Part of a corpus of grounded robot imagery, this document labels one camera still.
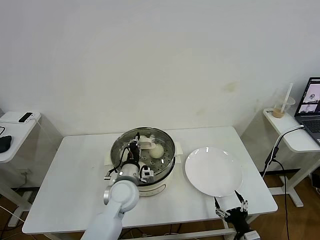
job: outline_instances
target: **laptop screen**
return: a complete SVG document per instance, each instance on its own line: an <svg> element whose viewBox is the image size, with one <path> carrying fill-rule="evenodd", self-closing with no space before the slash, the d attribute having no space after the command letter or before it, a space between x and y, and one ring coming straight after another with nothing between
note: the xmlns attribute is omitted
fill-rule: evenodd
<svg viewBox="0 0 320 240"><path fill-rule="evenodd" d="M320 78L310 78L296 115L320 114Z"/></svg>

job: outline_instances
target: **wall stain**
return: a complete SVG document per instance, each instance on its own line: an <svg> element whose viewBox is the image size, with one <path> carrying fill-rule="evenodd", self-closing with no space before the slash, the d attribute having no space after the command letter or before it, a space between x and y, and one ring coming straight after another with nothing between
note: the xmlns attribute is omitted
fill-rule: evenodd
<svg viewBox="0 0 320 240"><path fill-rule="evenodd" d="M195 115L200 117L203 116L206 113L206 109L200 108L198 111L195 112Z"/></svg>
<svg viewBox="0 0 320 240"><path fill-rule="evenodd" d="M237 88L238 88L238 82L232 81L224 85L222 89L227 93L233 93L236 91Z"/></svg>

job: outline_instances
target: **straw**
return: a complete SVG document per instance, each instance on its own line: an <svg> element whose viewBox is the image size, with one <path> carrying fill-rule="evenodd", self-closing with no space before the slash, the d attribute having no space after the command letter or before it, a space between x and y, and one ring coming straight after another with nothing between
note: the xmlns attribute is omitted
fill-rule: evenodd
<svg viewBox="0 0 320 240"><path fill-rule="evenodd" d="M283 113L284 110L285 110L285 106L286 106L286 104L288 102L288 98L289 98L289 95L290 95L290 92L291 92L291 89L292 89L293 85L294 85L293 83L290 83L290 85L289 85L288 92L286 93L286 96L285 96L285 99L284 99L284 102L283 102L283 105L282 105L282 108L281 108L281 113Z"/></svg>

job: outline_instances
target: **stainless steel steamer basket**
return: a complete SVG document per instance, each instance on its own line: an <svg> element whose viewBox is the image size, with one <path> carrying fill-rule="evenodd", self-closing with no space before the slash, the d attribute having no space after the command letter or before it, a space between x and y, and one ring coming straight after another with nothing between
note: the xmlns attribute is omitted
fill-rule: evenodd
<svg viewBox="0 0 320 240"><path fill-rule="evenodd" d="M111 161L114 166L118 166L121 160L121 154L131 139L134 139L137 133L140 136L146 136L152 139L155 144L162 145L164 154L160 158L152 158L148 149L141 151L141 158L139 162L146 164L151 170L154 171L153 182L140 183L139 186L150 186L164 180L173 170L175 165L175 143L172 138L164 131L153 127L138 127L127 131L121 135L113 144L111 148Z"/></svg>

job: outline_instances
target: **white table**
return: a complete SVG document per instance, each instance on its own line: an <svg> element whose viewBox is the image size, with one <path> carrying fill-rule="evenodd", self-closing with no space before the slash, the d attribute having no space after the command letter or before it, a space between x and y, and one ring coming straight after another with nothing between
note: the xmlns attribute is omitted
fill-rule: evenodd
<svg viewBox="0 0 320 240"><path fill-rule="evenodd" d="M219 219L215 213L214 199L194 188L185 176L184 163L187 156L194 149L204 146L224 149L238 158L243 170L243 184L238 192L248 200L248 213L252 216L250 221L260 214L272 213L278 209L233 127L166 132L175 142L181 144L182 163L175 166L167 189L155 196L141 197L137 206L125 214L124 228ZM22 231L26 234L84 231L105 207L103 193L107 183L104 181L104 159L120 135L116 133L65 137L43 180ZM240 206L236 195L219 197L218 202L225 210ZM196 236L208 237L234 232L233 228L229 228L206 231ZM186 233L183 237L190 237L190 234L192 233Z"/></svg>
<svg viewBox="0 0 320 240"><path fill-rule="evenodd" d="M267 108L263 110L263 114L274 127L278 134L282 134L292 127L299 126L300 124L296 119L289 113L285 113L282 118L276 118L272 116L272 108ZM285 144L288 148L295 153L311 153L320 152L320 146L315 142L315 140L304 130L299 129L286 134L283 137ZM295 206L300 208L304 204L295 191L294 187L300 183L308 174L312 173L315 169L320 166L320 159L315 161L310 161L303 165L303 167L292 177L290 180L286 180L286 193L290 195ZM284 183L285 178L280 177L281 181ZM271 187L269 188L272 195L283 195L285 194L285 187Z"/></svg>
<svg viewBox="0 0 320 240"><path fill-rule="evenodd" d="M6 163L8 168L13 169L15 172L15 168L11 166L9 163L14 156L16 155L17 151L21 147L21 145L26 140L27 136L31 132L31 130L36 125L37 121L40 119L41 115L39 112L34 113L34 119L31 119L27 123L20 124L20 123L7 123L7 122L0 122L1 127L5 127L5 131L0 135L3 136L12 136L11 146L10 148L0 153L0 164ZM0 194L5 196L11 202L15 203L18 208L14 211L14 214L18 217L21 216L23 212L29 211L31 208L31 203L28 202L29 197L31 196L32 191L26 191L23 196L21 197L19 194L14 192L10 187L5 185L4 183L0 182ZM8 223L9 227L15 227L18 223L18 218L12 217Z"/></svg>

